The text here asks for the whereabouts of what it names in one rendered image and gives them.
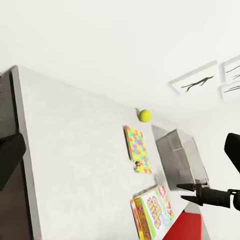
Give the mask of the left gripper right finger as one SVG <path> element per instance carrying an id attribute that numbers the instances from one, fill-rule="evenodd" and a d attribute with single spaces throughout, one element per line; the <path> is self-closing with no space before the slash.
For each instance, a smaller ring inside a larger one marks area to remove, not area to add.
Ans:
<path id="1" fill-rule="evenodd" d="M 224 151 L 240 173 L 240 135 L 229 133 L 227 135 Z"/>

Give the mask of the jigsaw puzzle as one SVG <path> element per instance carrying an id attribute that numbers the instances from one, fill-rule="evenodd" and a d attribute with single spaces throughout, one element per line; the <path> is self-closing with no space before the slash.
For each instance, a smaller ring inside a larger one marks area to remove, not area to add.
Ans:
<path id="1" fill-rule="evenodd" d="M 132 161 L 137 162 L 136 171 L 141 174 L 151 174 L 151 166 L 146 151 L 143 133 L 130 126 L 124 126 L 129 153 Z"/>

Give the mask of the tennis ball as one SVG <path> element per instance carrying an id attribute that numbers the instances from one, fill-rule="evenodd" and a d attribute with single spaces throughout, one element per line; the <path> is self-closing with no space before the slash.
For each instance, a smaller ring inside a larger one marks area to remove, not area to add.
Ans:
<path id="1" fill-rule="evenodd" d="M 152 114 L 148 109 L 143 109 L 140 111 L 138 117 L 139 117 L 140 121 L 147 123 L 151 120 Z"/>

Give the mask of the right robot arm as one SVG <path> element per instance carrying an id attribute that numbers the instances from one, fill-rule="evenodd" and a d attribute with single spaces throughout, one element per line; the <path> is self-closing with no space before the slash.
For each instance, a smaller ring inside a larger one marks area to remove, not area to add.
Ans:
<path id="1" fill-rule="evenodd" d="M 195 196 L 181 195 L 181 198 L 202 207 L 203 204 L 208 204 L 230 209 L 230 195 L 234 195 L 233 206 L 240 211 L 240 189 L 228 189 L 227 191 L 211 189 L 207 179 L 202 179 L 199 183 L 183 183 L 176 186 L 191 192 L 196 191 Z"/>

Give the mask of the board game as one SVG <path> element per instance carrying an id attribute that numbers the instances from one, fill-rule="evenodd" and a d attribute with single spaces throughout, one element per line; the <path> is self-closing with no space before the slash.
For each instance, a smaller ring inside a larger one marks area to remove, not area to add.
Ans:
<path id="1" fill-rule="evenodd" d="M 155 240 L 174 218 L 164 185 L 151 189 L 130 202 L 140 240 Z"/>

